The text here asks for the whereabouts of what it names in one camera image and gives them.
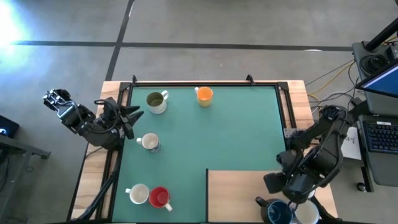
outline mug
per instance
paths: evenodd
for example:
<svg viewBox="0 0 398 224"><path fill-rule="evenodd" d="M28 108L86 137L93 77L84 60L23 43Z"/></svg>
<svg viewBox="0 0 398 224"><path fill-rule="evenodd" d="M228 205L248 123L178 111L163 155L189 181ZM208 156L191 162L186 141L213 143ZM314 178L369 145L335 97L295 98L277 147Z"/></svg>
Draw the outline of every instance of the mug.
<svg viewBox="0 0 398 224"><path fill-rule="evenodd" d="M294 213L301 224L316 224L319 221L319 210L310 200L298 205Z"/></svg>
<svg viewBox="0 0 398 224"><path fill-rule="evenodd" d="M313 191L311 191L308 195L308 199L310 200L314 195L315 195L315 191L316 189L314 189Z"/></svg>
<svg viewBox="0 0 398 224"><path fill-rule="evenodd" d="M197 93L197 100L200 106L207 107L210 106L213 99L213 90L207 86L195 87L195 92Z"/></svg>
<svg viewBox="0 0 398 224"><path fill-rule="evenodd" d="M286 202L279 199L264 200L256 197L261 207L261 218L265 223L290 224L293 221L293 212Z"/></svg>
<svg viewBox="0 0 398 224"><path fill-rule="evenodd" d="M146 133L142 138L137 138L136 141L150 152L157 152L160 149L159 136L155 133Z"/></svg>
<svg viewBox="0 0 398 224"><path fill-rule="evenodd" d="M169 93L167 90L163 91L162 93L149 93L149 95L147 96L147 105L149 111L153 114L163 113L167 108L166 100L168 97Z"/></svg>
<svg viewBox="0 0 398 224"><path fill-rule="evenodd" d="M170 193L164 187L156 187L150 192L149 203L155 208L166 208L169 212L173 210L170 205Z"/></svg>
<svg viewBox="0 0 398 224"><path fill-rule="evenodd" d="M148 200L149 189L144 184L136 184L131 189L126 189L126 193L129 194L130 200L139 205Z"/></svg>

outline white cable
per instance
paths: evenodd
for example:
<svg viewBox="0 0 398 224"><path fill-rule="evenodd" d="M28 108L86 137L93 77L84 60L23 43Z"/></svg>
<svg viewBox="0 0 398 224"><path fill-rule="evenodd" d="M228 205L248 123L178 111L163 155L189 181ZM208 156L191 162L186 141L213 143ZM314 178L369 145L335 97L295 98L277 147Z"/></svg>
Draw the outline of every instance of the white cable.
<svg viewBox="0 0 398 224"><path fill-rule="evenodd" d="M324 99L321 100L321 102L318 104L318 106L315 108L315 110L312 111L312 113L314 114L319 109L319 106L322 104L322 101L327 100L327 99L329 99L330 97L332 97L334 95L345 95L345 96L347 96L346 94L348 94L346 91L336 91L336 92L330 93Z"/></svg>

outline concrete floor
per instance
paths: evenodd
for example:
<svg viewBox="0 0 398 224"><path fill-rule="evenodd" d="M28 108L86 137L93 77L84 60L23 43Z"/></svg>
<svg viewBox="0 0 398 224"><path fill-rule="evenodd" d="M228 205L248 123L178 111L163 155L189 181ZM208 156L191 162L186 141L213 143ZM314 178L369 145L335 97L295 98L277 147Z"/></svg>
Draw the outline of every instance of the concrete floor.
<svg viewBox="0 0 398 224"><path fill-rule="evenodd" d="M115 42L127 2L0 1L0 28L7 30L0 41ZM124 41L347 47L371 39L397 12L393 0L136 0ZM13 215L27 217L28 223L65 221L86 142L60 124L41 96L65 88L76 102L95 110L113 47L0 49L0 95L8 96L0 98L0 114L21 124L20 141L52 152L47 161L31 161L34 171L24 175ZM350 52L122 48L113 80L130 80L133 74L140 80L241 80L250 73L255 79L309 82L352 58ZM354 66L352 77L357 76ZM343 73L317 94L323 98L351 87ZM347 102L342 96L330 103ZM358 181L358 164L345 161L331 185L339 216L395 223L398 189L375 185L374 193L365 194L355 189Z"/></svg>

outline orange mug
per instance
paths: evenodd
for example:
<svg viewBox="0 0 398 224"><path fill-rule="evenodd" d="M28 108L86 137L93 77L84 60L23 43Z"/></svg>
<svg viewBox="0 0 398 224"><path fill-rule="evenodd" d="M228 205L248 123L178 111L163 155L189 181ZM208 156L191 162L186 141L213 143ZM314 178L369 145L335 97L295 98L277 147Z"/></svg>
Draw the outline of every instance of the orange mug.
<svg viewBox="0 0 398 224"><path fill-rule="evenodd" d="M207 107L210 106L211 100L213 99L213 90L207 86L195 87L195 92L197 93L197 100L200 106Z"/></svg>

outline laptop keyboard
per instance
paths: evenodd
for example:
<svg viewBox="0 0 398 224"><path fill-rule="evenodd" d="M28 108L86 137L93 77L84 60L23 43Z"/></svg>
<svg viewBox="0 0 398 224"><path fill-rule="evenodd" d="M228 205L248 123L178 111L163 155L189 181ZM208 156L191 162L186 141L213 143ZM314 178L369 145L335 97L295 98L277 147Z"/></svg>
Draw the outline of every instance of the laptop keyboard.
<svg viewBox="0 0 398 224"><path fill-rule="evenodd" d="M369 151L398 154L398 126L367 124Z"/></svg>

